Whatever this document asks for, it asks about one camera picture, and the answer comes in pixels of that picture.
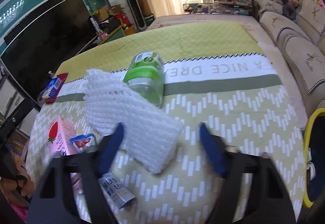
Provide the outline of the pink strawberry milk carton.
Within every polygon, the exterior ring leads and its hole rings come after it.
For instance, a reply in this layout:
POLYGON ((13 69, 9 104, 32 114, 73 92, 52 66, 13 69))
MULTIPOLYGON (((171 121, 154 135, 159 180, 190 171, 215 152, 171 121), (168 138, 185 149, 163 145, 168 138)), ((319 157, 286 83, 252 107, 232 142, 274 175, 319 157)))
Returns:
POLYGON ((50 158, 54 158, 58 153, 61 156, 78 154, 70 142, 77 134, 74 126, 67 120, 57 116, 49 127, 47 136, 50 158))

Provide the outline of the white foam net wrap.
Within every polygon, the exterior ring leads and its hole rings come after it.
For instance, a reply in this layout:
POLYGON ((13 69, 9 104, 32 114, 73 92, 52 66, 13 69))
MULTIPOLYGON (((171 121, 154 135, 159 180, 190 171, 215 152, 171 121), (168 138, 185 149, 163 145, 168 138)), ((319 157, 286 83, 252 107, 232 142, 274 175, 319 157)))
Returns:
POLYGON ((108 72, 89 69, 84 82, 84 115, 92 129, 107 136, 123 124, 120 148, 151 174, 162 173, 175 156, 183 123, 108 72))

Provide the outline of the yellow rim trash bin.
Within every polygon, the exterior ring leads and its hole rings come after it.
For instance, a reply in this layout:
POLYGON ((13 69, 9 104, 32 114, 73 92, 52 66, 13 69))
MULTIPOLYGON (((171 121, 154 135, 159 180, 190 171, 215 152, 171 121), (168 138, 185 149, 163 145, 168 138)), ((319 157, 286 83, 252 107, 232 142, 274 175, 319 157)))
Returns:
POLYGON ((303 206, 311 208, 324 191, 324 108, 309 117, 303 133, 306 181, 303 206))

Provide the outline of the small strawberry yogurt packet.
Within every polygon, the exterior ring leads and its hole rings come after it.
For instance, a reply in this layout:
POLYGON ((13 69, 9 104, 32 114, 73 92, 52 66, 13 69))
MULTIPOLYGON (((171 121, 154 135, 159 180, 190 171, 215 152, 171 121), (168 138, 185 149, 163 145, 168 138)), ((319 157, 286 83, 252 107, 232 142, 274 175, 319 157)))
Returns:
POLYGON ((97 145, 96 138, 92 133, 73 137, 70 139, 70 143, 79 153, 82 153, 83 151, 88 150, 90 147, 97 145))

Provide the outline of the red tray with blue pack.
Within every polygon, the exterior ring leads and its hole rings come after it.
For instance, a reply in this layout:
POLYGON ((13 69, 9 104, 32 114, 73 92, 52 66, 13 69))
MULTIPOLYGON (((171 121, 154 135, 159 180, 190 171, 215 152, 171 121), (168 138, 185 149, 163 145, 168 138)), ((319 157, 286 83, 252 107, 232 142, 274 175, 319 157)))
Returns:
POLYGON ((68 73, 61 73, 50 81, 42 94, 42 100, 45 103, 50 104, 56 100, 58 93, 60 92, 60 89, 62 88, 67 77, 68 73))

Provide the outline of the green patterned table cloth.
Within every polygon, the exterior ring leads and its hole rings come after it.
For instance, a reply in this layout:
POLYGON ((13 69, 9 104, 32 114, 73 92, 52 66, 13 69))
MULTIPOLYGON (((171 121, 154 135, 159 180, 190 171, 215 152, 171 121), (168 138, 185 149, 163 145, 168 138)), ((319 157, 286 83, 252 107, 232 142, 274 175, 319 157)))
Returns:
POLYGON ((302 207, 305 159, 301 129, 307 121, 296 81, 279 49, 256 22, 198 22, 165 26, 124 37, 80 54, 60 66, 68 93, 44 105, 31 133, 26 165, 37 182, 50 159, 47 130, 60 116, 78 133, 94 127, 85 118, 82 79, 88 69, 122 76, 133 57, 153 50, 165 61, 162 109, 183 124, 173 160, 159 175, 125 151, 112 171, 136 200, 113 211, 121 223, 203 223, 221 190, 199 140, 198 125, 243 153, 267 152, 290 194, 302 207))

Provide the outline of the large black television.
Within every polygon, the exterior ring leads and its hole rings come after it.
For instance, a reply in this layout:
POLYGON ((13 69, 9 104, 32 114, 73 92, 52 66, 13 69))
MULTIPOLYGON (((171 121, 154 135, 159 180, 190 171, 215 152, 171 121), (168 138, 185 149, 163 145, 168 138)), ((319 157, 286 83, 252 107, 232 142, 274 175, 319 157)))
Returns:
POLYGON ((29 23, 1 54, 1 62, 32 100, 49 84, 49 73, 96 37, 83 0, 64 0, 29 23))

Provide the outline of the green label plastic bottle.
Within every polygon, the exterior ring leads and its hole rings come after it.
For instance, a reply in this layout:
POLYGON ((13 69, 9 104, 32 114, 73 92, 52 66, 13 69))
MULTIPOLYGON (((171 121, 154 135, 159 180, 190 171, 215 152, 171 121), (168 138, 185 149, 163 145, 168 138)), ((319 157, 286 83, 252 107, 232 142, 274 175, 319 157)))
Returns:
POLYGON ((164 63, 156 52, 137 54, 131 61, 123 82, 155 106, 163 102, 164 63))

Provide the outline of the beige covered sofa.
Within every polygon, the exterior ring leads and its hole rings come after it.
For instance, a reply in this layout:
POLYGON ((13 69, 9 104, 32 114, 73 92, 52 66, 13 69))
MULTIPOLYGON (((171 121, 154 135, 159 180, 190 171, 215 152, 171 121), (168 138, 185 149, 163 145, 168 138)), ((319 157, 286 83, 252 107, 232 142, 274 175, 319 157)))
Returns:
POLYGON ((287 62, 310 116, 324 107, 324 8, 300 0, 295 20, 285 16, 286 6, 255 0, 260 25, 287 62))

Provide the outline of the black tower fan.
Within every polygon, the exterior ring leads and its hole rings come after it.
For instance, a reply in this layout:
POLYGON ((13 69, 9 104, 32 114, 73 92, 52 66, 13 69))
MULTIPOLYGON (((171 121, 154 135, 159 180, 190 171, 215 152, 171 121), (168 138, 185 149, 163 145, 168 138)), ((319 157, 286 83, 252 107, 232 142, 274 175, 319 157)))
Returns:
POLYGON ((137 28, 140 31, 144 31, 146 29, 146 23, 145 23, 145 19, 142 14, 141 7, 139 6, 138 1, 137 0, 127 0, 127 3, 131 9, 131 13, 135 20, 137 28))

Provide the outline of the cluttered glass low table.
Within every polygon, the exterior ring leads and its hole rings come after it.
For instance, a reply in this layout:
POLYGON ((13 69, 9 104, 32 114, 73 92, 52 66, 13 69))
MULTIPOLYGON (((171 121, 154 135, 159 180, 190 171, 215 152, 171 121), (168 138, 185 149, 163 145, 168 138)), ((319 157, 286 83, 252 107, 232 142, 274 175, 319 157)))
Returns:
POLYGON ((252 4, 247 0, 213 0, 212 3, 183 4, 186 14, 252 15, 252 4))

